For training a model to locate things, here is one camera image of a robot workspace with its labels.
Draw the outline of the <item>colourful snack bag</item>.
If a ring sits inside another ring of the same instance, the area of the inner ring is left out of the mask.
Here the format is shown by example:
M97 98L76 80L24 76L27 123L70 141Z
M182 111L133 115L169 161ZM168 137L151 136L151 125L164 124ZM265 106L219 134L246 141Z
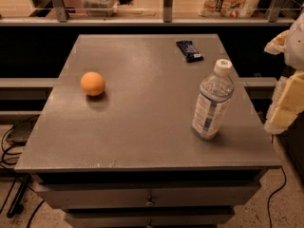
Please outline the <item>colourful snack bag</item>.
M199 15L203 17L248 18L259 0L202 0Z

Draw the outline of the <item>clear plastic container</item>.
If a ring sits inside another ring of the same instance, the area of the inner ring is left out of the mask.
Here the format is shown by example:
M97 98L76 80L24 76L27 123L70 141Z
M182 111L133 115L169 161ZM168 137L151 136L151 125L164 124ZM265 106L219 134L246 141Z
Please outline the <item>clear plastic container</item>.
M108 17L113 14L113 7L118 0L81 0L90 16Z

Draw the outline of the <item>clear plastic water bottle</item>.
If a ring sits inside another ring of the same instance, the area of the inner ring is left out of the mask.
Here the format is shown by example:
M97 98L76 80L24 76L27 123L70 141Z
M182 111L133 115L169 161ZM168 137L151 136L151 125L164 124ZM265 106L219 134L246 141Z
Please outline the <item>clear plastic water bottle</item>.
M233 69L227 59L218 59L213 72L202 80L196 102L192 129L202 139L213 139L220 128L234 92L230 78Z

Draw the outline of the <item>grey metal shelf rail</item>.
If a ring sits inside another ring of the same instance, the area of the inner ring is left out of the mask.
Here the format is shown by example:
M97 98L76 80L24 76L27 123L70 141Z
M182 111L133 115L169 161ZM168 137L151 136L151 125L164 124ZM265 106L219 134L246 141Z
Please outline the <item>grey metal shelf rail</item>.
M0 0L1 26L289 26L303 0L259 0L248 18L203 17L202 0L118 0L108 17L90 16L81 0Z

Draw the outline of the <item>orange ball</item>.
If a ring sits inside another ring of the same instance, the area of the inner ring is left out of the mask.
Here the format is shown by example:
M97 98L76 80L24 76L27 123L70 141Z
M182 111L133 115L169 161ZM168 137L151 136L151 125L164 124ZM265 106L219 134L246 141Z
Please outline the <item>orange ball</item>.
M98 96L105 91L105 79L97 72L87 72L81 79L81 88L88 96Z

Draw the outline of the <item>dark blue snack bar wrapper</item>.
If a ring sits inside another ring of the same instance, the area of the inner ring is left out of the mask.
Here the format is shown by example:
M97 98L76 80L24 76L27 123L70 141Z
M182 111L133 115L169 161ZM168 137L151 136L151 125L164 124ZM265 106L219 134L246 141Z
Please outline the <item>dark blue snack bar wrapper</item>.
M188 40L177 41L176 45L182 52L187 63L194 63L203 60L203 56L195 48L192 41L188 41Z

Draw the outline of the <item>grey cabinet with drawers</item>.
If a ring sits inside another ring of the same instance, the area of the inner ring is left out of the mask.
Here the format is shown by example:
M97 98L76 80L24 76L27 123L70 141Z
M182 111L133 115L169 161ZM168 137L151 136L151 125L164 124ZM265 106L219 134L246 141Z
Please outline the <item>grey cabinet with drawers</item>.
M193 37L187 63L175 35L82 35L16 165L74 228L202 228L227 221L280 159L242 83L217 136L191 122L202 79L225 49ZM88 96L87 72L105 90Z

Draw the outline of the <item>black power adapter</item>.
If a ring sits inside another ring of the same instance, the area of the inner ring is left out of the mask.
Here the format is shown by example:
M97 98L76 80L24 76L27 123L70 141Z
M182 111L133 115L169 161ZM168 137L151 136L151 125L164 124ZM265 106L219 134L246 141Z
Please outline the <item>black power adapter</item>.
M34 127L34 124L31 122L27 123L19 123L14 125L10 130L6 137L6 142L8 144L25 144L28 139L29 135Z

